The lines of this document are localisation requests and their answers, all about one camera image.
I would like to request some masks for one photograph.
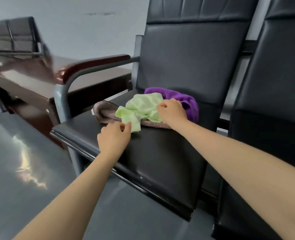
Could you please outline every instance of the green fabric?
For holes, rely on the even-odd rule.
[[[124,124],[132,122],[132,132],[141,130],[141,120],[162,122],[156,106],[163,102],[161,93],[136,94],[128,101],[125,107],[120,106],[116,111],[116,117],[121,118]]]

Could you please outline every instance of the forearm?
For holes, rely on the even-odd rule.
[[[176,129],[284,239],[295,239],[295,168],[192,122]]]
[[[117,159],[95,161],[39,213],[14,240],[82,239],[96,203]]]

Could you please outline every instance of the brown cloth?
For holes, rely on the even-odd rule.
[[[97,120],[102,124],[114,123],[115,121],[122,121],[122,119],[115,116],[118,108],[116,104],[103,100],[94,104],[92,114],[95,115]],[[140,124],[154,128],[171,129],[171,127],[165,123],[156,123],[150,120],[141,120]]]

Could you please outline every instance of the glossy floor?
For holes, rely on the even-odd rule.
[[[13,238],[74,179],[65,151],[17,115],[0,114],[0,240]],[[213,218],[190,223],[111,176],[84,239],[211,239]]]

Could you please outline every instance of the wooden armrest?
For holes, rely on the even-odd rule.
[[[99,57],[95,59],[89,59],[89,60],[81,60],[79,62],[75,62],[72,64],[69,64],[61,69],[59,69],[56,74],[54,75],[54,80],[57,84],[66,84],[67,80],[76,72],[91,68],[94,66],[104,65],[104,64],[110,64],[114,62],[119,61],[125,61],[129,60],[131,56],[129,55],[115,55],[115,56],[105,56],[105,57]]]

